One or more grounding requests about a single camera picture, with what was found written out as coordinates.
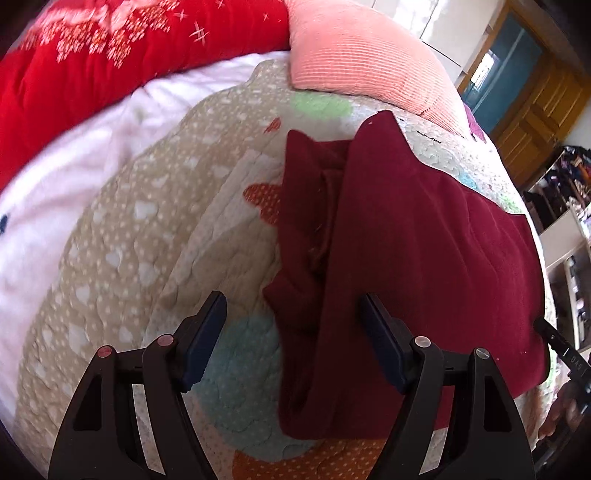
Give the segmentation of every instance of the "orange pattern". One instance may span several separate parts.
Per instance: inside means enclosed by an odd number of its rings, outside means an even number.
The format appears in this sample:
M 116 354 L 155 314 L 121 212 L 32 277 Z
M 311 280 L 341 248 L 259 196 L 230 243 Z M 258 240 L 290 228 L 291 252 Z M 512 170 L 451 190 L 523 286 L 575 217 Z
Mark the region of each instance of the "orange pattern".
M 269 124 L 269 126 L 265 130 L 265 133 L 269 134 L 271 132 L 276 132 L 280 128 L 281 128 L 281 118 L 277 117 Z
M 304 455 L 263 462 L 236 451 L 234 480 L 365 480 L 385 440 L 323 440 Z
M 248 203 L 261 209 L 261 219 L 269 225 L 276 225 L 279 220 L 279 193 L 281 185 L 272 183 L 254 183 L 244 189 L 242 195 Z

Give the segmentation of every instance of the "metal bolt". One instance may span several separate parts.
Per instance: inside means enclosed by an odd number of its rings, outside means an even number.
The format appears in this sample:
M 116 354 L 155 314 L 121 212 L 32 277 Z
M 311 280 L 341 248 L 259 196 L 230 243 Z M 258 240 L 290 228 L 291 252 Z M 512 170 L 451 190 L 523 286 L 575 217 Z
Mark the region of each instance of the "metal bolt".
M 418 336 L 414 339 L 414 343 L 416 343 L 421 348 L 427 348 L 431 346 L 431 340 L 427 337 Z
M 172 345 L 174 342 L 174 337 L 167 333 L 166 335 L 159 336 L 157 342 L 160 346 Z
M 486 348 L 477 348 L 476 354 L 483 360 L 488 360 L 491 357 L 491 354 Z
M 100 347 L 96 351 L 96 354 L 99 358 L 107 358 L 111 354 L 112 351 L 113 351 L 113 349 L 109 345 L 105 345 L 105 346 Z

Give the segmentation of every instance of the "beige quilt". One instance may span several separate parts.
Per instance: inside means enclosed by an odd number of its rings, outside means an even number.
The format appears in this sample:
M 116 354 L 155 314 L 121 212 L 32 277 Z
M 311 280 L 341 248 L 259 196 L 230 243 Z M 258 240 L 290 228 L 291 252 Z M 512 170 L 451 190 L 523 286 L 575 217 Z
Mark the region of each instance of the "beige quilt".
M 287 132 L 352 138 L 383 109 L 394 112 L 419 160 L 506 211 L 527 214 L 490 141 L 454 136 L 374 99 L 296 92 L 286 63 L 261 63 L 247 84 L 204 100 L 125 166 L 80 218 L 20 370 L 14 438 L 37 468 L 47 471 L 60 422 L 98 347 L 146 345 L 220 290 L 229 300 L 227 324 L 203 380 L 185 395 L 219 478 L 367 476 L 383 440 L 312 442 L 281 432 L 281 348 L 261 289 L 280 267 L 274 224 Z M 548 285 L 545 315 L 555 323 Z M 555 365 L 544 385 L 518 400 L 532 441 Z M 140 389 L 137 408 L 148 463 L 159 468 Z M 424 468 L 437 465 L 444 435 L 435 432 Z

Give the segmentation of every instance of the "maroon fleece fabric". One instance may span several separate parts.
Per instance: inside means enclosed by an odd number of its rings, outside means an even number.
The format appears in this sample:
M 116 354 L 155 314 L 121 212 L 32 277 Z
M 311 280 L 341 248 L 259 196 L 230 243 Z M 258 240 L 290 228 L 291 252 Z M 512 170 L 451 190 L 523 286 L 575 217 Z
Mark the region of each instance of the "maroon fleece fabric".
M 367 292 L 442 349 L 488 348 L 514 397 L 547 375 L 532 328 L 544 282 L 526 217 L 418 161 L 391 112 L 351 142 L 289 133 L 278 241 L 282 269 L 264 294 L 284 355 L 279 417 L 292 437 L 388 436 L 402 396 L 356 318 Z M 451 400 L 444 392 L 437 428 Z

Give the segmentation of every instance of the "white sheet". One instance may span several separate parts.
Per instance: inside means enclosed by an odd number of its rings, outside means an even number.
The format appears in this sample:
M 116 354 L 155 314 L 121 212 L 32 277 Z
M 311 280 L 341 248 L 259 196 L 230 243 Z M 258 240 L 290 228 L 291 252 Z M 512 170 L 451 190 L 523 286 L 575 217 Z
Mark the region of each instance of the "white sheet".
M 197 103 L 248 80 L 263 60 L 251 54 L 149 82 L 52 142 L 4 190 L 0 215 L 0 419 L 11 431 L 27 330 L 58 274 L 76 221 L 120 167 L 160 140 Z

